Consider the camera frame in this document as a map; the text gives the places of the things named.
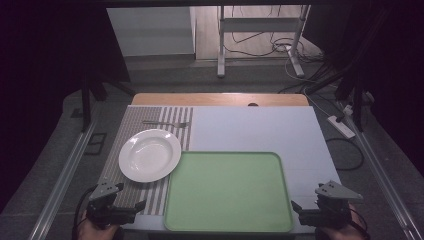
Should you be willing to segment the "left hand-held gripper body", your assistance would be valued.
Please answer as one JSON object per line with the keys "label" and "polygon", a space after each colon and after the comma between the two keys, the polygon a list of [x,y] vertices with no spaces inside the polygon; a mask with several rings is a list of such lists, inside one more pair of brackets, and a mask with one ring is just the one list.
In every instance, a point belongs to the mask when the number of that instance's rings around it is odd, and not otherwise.
{"label": "left hand-held gripper body", "polygon": [[105,181],[99,183],[89,197],[86,217],[99,228],[109,225],[124,225],[133,223],[136,209],[117,207],[114,201],[117,193],[122,191],[123,183],[113,184]]}

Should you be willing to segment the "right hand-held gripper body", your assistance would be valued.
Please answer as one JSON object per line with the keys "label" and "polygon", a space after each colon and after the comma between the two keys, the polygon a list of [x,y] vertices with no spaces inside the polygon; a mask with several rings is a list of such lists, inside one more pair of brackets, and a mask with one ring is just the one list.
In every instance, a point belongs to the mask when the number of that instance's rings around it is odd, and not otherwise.
{"label": "right hand-held gripper body", "polygon": [[351,220],[350,200],[362,201],[363,196],[347,187],[330,180],[320,184],[315,190],[317,194],[317,209],[299,208],[301,225],[326,227],[333,229],[344,228]]}

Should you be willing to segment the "person's right hand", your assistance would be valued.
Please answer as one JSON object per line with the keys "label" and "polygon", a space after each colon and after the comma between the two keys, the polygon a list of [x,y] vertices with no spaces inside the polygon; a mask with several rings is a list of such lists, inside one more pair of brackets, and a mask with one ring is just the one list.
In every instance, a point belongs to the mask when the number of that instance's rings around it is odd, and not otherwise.
{"label": "person's right hand", "polygon": [[[351,209],[352,221],[359,225],[361,228],[365,229],[364,221],[356,212],[356,208],[352,204],[349,205],[349,208]],[[347,225],[346,227],[339,230],[332,228],[322,228],[322,231],[329,237],[330,240],[366,240],[366,238],[351,225]]]}

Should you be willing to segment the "person's left hand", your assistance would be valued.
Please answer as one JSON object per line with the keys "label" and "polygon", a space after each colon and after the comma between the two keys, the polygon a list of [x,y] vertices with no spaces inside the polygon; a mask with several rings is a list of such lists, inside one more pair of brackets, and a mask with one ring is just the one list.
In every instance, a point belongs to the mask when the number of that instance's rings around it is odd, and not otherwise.
{"label": "person's left hand", "polygon": [[119,227],[111,225],[106,229],[98,229],[91,221],[85,220],[77,227],[78,240],[113,240]]}

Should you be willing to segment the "white plate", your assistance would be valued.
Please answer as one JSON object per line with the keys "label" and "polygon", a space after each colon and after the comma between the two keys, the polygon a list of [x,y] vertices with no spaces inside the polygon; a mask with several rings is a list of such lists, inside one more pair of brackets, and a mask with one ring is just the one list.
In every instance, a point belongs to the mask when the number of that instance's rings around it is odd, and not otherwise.
{"label": "white plate", "polygon": [[132,181],[154,182],[175,169],[181,153],[181,144],[174,134],[162,129],[149,129],[125,142],[118,157],[119,167]]}

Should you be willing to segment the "white power strip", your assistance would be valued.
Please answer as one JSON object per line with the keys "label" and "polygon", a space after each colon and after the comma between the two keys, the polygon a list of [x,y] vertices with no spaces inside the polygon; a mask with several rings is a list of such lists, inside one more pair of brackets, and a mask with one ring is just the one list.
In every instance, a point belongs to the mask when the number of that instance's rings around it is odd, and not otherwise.
{"label": "white power strip", "polygon": [[356,134],[342,121],[338,121],[336,116],[328,117],[327,121],[346,139],[352,139],[356,136]]}

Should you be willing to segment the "green tray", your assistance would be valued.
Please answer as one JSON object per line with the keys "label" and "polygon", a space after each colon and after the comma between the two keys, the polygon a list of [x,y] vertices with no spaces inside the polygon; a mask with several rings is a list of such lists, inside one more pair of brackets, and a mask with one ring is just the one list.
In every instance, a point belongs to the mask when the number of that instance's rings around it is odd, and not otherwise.
{"label": "green tray", "polygon": [[170,175],[164,225],[171,231],[287,233],[292,210],[272,152],[185,152]]}

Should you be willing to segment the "grey striped placemat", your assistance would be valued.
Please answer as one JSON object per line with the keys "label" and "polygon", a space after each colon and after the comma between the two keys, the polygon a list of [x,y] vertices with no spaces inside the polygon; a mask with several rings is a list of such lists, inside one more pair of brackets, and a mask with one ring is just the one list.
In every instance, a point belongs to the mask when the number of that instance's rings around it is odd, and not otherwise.
{"label": "grey striped placemat", "polygon": [[[132,208],[136,203],[146,200],[146,207],[141,211],[143,215],[162,216],[164,214],[171,173],[154,182],[140,183],[132,181],[120,170],[119,153],[129,138],[149,129],[162,129],[174,134],[181,144],[182,153],[187,151],[190,146],[193,112],[194,109],[191,107],[134,105],[127,107],[100,176],[101,180],[108,180],[114,184],[124,184],[123,190],[117,193],[114,201],[115,206]],[[166,125],[143,124],[142,121],[144,120],[171,123],[190,122],[190,125],[185,128],[175,128]]]}

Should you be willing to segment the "metal fork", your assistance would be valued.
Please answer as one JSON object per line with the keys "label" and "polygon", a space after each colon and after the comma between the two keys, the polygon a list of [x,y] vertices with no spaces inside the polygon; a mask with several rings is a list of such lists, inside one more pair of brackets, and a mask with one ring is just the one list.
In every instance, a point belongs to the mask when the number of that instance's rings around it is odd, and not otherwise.
{"label": "metal fork", "polygon": [[175,128],[185,128],[190,125],[190,122],[182,122],[182,123],[171,123],[171,122],[160,122],[160,121],[142,121],[143,124],[151,124],[151,125],[166,125],[166,126],[172,126]]}

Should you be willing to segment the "white foam board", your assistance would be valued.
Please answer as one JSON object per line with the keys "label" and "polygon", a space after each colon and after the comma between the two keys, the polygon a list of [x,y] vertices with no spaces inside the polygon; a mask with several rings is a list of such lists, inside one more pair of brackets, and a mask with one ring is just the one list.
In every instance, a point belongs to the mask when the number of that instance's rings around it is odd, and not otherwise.
{"label": "white foam board", "polygon": [[[185,152],[272,152],[280,157],[290,206],[315,206],[315,190],[339,176],[328,151],[315,112],[310,106],[183,106],[194,109],[189,149]],[[292,210],[293,228],[287,233],[306,234]],[[132,230],[171,231],[164,214],[137,214]]]}

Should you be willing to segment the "black stand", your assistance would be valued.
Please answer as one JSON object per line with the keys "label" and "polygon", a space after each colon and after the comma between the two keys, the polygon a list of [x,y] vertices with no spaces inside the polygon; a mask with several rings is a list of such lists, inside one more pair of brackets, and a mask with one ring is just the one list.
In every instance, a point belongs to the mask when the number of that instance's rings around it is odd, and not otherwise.
{"label": "black stand", "polygon": [[133,89],[125,86],[121,81],[102,73],[100,70],[85,71],[81,78],[82,132],[86,132],[91,124],[90,94],[93,94],[96,101],[105,101],[107,99],[108,94],[104,83],[112,85],[131,97],[134,97],[136,94]]}
{"label": "black stand", "polygon": [[330,83],[333,83],[336,80],[340,80],[341,83],[336,89],[335,97],[337,100],[346,100],[350,94],[353,94],[353,122],[360,132],[363,132],[362,95],[364,90],[364,84],[360,79],[360,73],[364,56],[365,53],[363,51],[358,51],[352,57],[351,61],[339,72],[304,90],[304,95],[310,95],[329,85]]}

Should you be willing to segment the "white metal stand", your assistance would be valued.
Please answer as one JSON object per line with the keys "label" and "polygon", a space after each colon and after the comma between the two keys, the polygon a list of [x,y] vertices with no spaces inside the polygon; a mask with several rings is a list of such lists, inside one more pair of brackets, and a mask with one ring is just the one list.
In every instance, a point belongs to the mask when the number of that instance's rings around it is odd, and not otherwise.
{"label": "white metal stand", "polygon": [[219,7],[218,33],[219,33],[219,50],[217,76],[223,78],[225,76],[225,48],[224,36],[226,33],[233,32],[284,32],[293,33],[294,37],[290,46],[287,46],[288,58],[293,66],[295,74],[298,78],[305,76],[304,71],[299,62],[299,54],[297,46],[302,36],[303,28],[306,22],[309,5],[302,5],[300,15],[297,18],[226,18],[224,7]]}

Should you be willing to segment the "metal floor rail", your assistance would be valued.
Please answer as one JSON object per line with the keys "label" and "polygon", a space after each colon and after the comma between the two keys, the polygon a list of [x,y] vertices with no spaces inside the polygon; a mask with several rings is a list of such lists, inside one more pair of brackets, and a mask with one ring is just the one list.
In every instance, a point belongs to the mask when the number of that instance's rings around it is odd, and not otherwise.
{"label": "metal floor rail", "polygon": [[65,162],[65,165],[28,237],[28,240],[46,239],[96,125],[97,120],[92,120],[86,130],[78,135],[77,141]]}
{"label": "metal floor rail", "polygon": [[362,131],[355,142],[364,165],[342,172],[343,184],[360,192],[356,208],[365,218],[372,240],[424,240],[424,177],[377,122],[362,109]]}

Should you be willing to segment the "white wall panel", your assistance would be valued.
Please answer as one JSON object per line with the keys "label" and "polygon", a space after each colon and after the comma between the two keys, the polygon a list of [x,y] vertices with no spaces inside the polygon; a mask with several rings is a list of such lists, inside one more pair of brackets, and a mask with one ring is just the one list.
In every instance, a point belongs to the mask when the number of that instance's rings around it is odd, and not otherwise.
{"label": "white wall panel", "polygon": [[108,8],[125,57],[195,53],[195,17],[191,7]]}

